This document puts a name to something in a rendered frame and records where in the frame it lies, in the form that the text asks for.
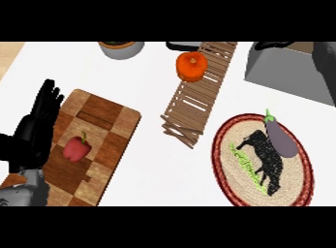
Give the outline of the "purple eggplant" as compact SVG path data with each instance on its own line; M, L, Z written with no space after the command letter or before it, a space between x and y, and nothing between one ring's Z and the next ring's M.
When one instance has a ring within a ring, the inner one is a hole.
M296 143L282 130L276 118L270 112L264 115L264 126L267 137L277 154L284 158L295 157L298 154Z

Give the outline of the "round woven placemat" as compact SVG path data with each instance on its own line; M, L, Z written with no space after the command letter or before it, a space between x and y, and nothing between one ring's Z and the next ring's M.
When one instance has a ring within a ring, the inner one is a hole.
M236 206L307 206L312 199L312 165L295 135L293 157L282 157L268 140L264 116L245 113L220 126L212 144L212 164L220 189Z

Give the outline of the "grey box appliance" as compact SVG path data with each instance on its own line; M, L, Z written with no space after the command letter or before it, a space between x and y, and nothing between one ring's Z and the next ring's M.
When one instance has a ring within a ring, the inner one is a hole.
M254 46L248 53L245 80L333 106L323 76L314 68L312 42L295 42L284 48L262 50Z

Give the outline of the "checkered wooden cutting board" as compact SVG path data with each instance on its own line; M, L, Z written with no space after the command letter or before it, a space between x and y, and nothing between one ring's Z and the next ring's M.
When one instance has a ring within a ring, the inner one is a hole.
M139 120L137 110L80 89L72 91L60 107L50 157L43 166L49 205L99 204ZM63 149L81 133L91 149L72 163L63 157Z

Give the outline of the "orange squash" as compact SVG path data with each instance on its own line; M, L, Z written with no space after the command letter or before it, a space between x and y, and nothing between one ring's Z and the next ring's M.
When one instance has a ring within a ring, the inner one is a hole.
M183 81L196 82L208 69L208 59L199 51L183 52L175 59L177 76Z

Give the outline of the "grey pot with brown rim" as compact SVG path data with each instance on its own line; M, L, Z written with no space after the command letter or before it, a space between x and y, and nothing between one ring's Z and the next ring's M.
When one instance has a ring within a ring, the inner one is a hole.
M125 42L119 43L116 45L106 44L105 42L99 43L100 49L105 53L105 55L115 59L115 60L124 60L131 58L144 47L143 42Z

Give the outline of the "black object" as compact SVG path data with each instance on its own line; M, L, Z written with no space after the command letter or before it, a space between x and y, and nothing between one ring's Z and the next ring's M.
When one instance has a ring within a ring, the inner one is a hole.
M167 42L168 49L178 51L196 51L199 46L200 42Z

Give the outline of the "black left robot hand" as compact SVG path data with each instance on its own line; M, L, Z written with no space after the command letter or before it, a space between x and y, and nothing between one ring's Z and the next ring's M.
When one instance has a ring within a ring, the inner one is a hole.
M0 161L9 163L9 173L40 169L47 162L63 98L55 80L46 79L15 133L0 134Z

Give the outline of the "wooden slat placemat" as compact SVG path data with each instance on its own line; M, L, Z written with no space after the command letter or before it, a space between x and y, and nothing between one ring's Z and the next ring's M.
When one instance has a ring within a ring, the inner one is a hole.
M174 136L189 147L193 147L203 135L236 46L236 42L202 42L199 52L208 58L203 78L198 82L180 82L161 115L165 120L165 134Z

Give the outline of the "red bell pepper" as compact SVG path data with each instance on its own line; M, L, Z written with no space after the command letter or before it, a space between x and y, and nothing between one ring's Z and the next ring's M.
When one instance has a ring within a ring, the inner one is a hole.
M91 145L88 144L86 138L86 133L81 133L80 137L72 137L63 149L63 157L74 163L86 157L91 150Z

